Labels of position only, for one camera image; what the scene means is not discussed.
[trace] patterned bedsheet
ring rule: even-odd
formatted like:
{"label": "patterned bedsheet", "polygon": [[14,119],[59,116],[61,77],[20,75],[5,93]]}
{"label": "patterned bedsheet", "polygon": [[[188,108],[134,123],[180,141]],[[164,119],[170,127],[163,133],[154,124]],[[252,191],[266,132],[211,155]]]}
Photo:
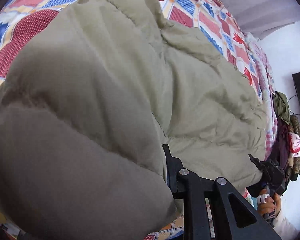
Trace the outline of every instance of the patterned bedsheet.
{"label": "patterned bedsheet", "polygon": [[[0,13],[0,85],[18,52],[36,34],[44,30],[59,11],[76,0],[9,0]],[[220,0],[158,0],[163,15],[188,27],[199,28],[214,47],[245,74],[260,102],[266,105],[266,158],[277,131],[272,104],[272,70],[256,39],[240,30]],[[148,240],[173,238],[183,230],[178,218]]]}

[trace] black cable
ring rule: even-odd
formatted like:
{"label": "black cable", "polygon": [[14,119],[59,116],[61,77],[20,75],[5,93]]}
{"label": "black cable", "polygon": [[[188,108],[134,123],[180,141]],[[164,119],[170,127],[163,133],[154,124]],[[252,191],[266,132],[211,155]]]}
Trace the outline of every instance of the black cable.
{"label": "black cable", "polygon": [[[288,100],[288,105],[289,105],[289,101],[292,99],[292,98],[294,98],[296,95],[294,95],[293,97],[290,97],[289,98],[289,100]],[[300,115],[300,114],[295,114],[294,112],[292,112],[291,110],[290,110],[290,108],[289,108],[289,111],[292,113],[292,114],[294,114],[294,115]]]}

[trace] round metal joint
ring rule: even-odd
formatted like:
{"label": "round metal joint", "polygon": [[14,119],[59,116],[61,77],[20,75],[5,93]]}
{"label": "round metal joint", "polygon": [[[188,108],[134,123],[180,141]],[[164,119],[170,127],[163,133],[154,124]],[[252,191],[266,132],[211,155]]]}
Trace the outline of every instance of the round metal joint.
{"label": "round metal joint", "polygon": [[225,185],[227,183],[227,180],[225,178],[219,178],[217,179],[217,182],[220,184],[220,185]]}
{"label": "round metal joint", "polygon": [[181,175],[188,175],[188,174],[189,174],[189,171],[188,171],[187,169],[181,169],[181,170],[179,171],[179,173],[180,173]]}

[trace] pile of clothes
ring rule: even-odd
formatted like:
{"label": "pile of clothes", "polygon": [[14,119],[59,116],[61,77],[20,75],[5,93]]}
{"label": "pile of clothes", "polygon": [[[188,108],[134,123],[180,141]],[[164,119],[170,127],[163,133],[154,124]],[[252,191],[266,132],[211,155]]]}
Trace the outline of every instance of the pile of clothes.
{"label": "pile of clothes", "polygon": [[277,160],[286,173],[286,188],[290,180],[300,176],[300,125],[298,118],[290,115],[287,97],[278,91],[273,99],[278,119],[278,133],[270,159]]}

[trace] person's hand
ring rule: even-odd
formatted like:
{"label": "person's hand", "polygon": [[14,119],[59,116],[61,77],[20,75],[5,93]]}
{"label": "person's hand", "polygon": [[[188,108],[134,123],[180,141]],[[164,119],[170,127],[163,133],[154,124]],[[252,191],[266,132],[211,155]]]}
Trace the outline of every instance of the person's hand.
{"label": "person's hand", "polygon": [[[267,193],[267,190],[263,189],[260,191],[259,195],[266,194],[266,193]],[[264,214],[275,211],[275,214],[278,215],[280,210],[281,210],[281,198],[277,193],[275,193],[274,199],[269,196],[266,198],[265,203],[261,203],[260,205],[258,205],[257,212],[261,216],[263,216]]]}

